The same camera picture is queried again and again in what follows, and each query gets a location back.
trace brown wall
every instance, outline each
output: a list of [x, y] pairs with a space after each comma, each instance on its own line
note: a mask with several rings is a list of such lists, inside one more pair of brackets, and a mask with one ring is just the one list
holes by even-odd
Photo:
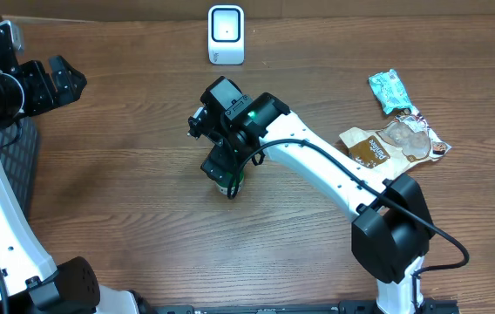
[[95, 21], [204, 19], [215, 3], [248, 18], [495, 14], [495, 0], [0, 0], [0, 15]]

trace brown label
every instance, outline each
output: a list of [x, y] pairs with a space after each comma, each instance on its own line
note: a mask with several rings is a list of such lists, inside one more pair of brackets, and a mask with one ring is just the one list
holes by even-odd
[[349, 148], [349, 153], [353, 160], [368, 168], [377, 167], [390, 158], [377, 137], [373, 135]]

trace snack package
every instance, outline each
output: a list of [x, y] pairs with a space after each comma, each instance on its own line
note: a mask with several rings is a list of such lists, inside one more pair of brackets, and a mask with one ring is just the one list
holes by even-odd
[[390, 69], [386, 73], [378, 73], [370, 78], [371, 91], [381, 103], [383, 112], [389, 114], [393, 109], [410, 109], [412, 103], [406, 93], [403, 82], [397, 71]]
[[401, 111], [382, 130], [352, 127], [340, 137], [351, 159], [392, 180], [420, 162], [438, 160], [451, 149], [414, 106]]

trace wood grain surface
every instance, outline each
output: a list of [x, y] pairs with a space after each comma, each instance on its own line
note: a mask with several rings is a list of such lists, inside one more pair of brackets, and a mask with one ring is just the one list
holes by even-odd
[[[495, 313], [495, 17], [247, 21], [246, 62], [210, 65], [206, 22], [23, 27], [24, 60], [63, 55], [82, 99], [36, 119], [43, 136], [30, 224], [57, 263], [85, 257], [99, 281], [152, 304], [318, 304], [371, 299], [339, 210], [285, 167], [247, 168], [228, 201], [200, 171], [212, 145], [186, 137], [199, 97], [225, 75], [271, 92], [326, 141], [389, 117], [367, 84], [398, 70], [453, 149], [410, 171], [435, 223], [471, 252], [424, 276], [427, 297]], [[460, 259], [439, 236], [429, 265]]]

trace wooden table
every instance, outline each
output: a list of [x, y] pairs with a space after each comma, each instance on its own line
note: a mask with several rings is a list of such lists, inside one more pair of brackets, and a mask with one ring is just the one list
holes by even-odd
[[[453, 145], [410, 171], [436, 224], [471, 252], [424, 276], [427, 297], [495, 313], [495, 17], [247, 21], [246, 62], [207, 59], [207, 23], [24, 25], [24, 60], [63, 55], [82, 99], [36, 119], [43, 146], [31, 227], [58, 263], [84, 256], [99, 281], [152, 304], [317, 304], [371, 299], [339, 210], [285, 167], [247, 169], [235, 201], [200, 171], [212, 145], [187, 118], [220, 75], [271, 92], [326, 141], [386, 125], [367, 77], [398, 70]], [[457, 261], [436, 236], [427, 264]]]

